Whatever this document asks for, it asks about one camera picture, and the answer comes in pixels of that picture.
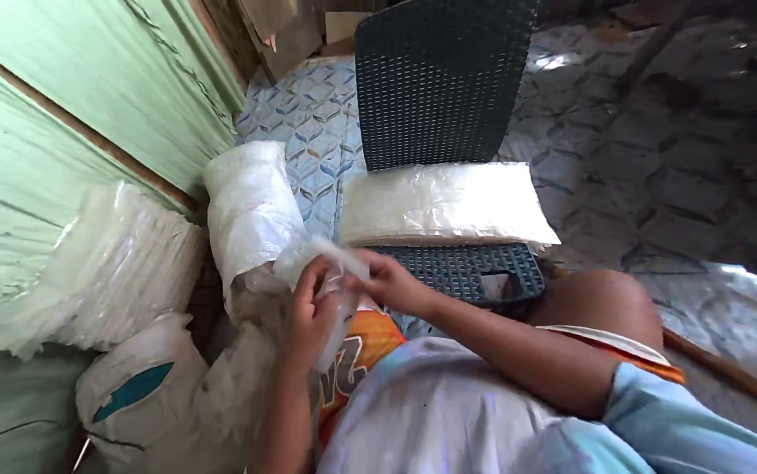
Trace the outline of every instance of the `mint green wall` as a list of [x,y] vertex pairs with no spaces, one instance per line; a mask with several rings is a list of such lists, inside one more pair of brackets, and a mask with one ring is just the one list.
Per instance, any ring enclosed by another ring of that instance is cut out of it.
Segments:
[[[0,0],[0,63],[194,197],[244,97],[184,0]],[[0,310],[34,280],[89,185],[142,182],[0,78]],[[93,354],[0,356],[0,474],[63,472]]]
[[187,0],[0,0],[0,63],[195,198],[244,105]]

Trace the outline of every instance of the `plastic bag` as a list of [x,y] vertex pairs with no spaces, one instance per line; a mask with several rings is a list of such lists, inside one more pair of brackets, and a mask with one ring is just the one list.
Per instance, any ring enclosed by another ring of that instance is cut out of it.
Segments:
[[348,176],[341,242],[347,244],[559,244],[527,163],[411,166]]
[[45,341],[106,351],[188,305],[202,230],[133,185],[90,189],[36,284],[0,310],[0,351],[29,359]]
[[352,317],[358,309],[360,295],[343,287],[343,275],[352,273],[361,281],[368,282],[370,270],[352,253],[343,250],[324,237],[313,235],[311,238],[305,239],[282,252],[280,258],[273,265],[273,274],[285,280],[291,286],[291,290],[296,289],[302,270],[314,257],[320,254],[326,255],[334,263],[334,267],[326,273],[323,285],[320,287],[316,298],[322,298],[331,292],[341,294],[337,321],[334,324],[329,343],[314,366],[316,371],[325,372],[331,362],[334,361],[334,356],[341,348],[346,334],[349,333]]
[[237,275],[274,261],[305,233],[285,170],[285,144],[250,142],[221,154],[203,171],[212,254],[223,280],[226,311]]

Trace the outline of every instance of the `leg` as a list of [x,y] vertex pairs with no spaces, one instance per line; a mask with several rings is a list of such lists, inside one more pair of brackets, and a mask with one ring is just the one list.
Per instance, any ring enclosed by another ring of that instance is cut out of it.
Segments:
[[632,276],[592,270],[563,276],[552,286],[528,324],[605,330],[662,353],[662,320],[645,289]]

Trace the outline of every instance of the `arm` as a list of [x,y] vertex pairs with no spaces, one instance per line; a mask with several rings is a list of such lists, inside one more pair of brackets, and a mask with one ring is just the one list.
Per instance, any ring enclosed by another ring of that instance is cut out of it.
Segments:
[[358,251],[376,301],[419,316],[552,406],[583,418],[604,415],[618,362],[586,344],[498,316],[427,288],[392,258]]
[[305,471],[311,447],[309,375],[334,328],[338,298],[315,301],[329,264],[314,259],[302,271],[293,292],[288,337],[277,358],[259,452],[249,474]]

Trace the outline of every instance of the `white bag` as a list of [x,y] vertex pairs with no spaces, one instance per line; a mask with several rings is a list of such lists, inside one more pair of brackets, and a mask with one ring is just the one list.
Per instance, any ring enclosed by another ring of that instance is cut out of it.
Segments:
[[341,242],[347,244],[559,244],[527,163],[411,166],[349,176]]
[[202,229],[130,184],[90,189],[33,286],[0,310],[0,351],[42,342],[108,351],[162,313],[184,311]]
[[305,233],[285,170],[285,144],[250,142],[221,154],[203,171],[209,191],[212,254],[223,280],[226,312],[237,275],[275,260]]
[[[184,461],[183,456],[170,450],[176,445],[195,445],[200,437],[200,429],[194,428],[192,403],[209,368],[184,328],[190,319],[180,313],[156,318],[97,359],[77,381],[80,421],[110,471],[141,472],[144,470],[133,467],[162,462],[175,465]],[[164,363],[173,366],[158,388],[105,419],[93,421],[101,406],[110,404],[113,392],[135,375]]]

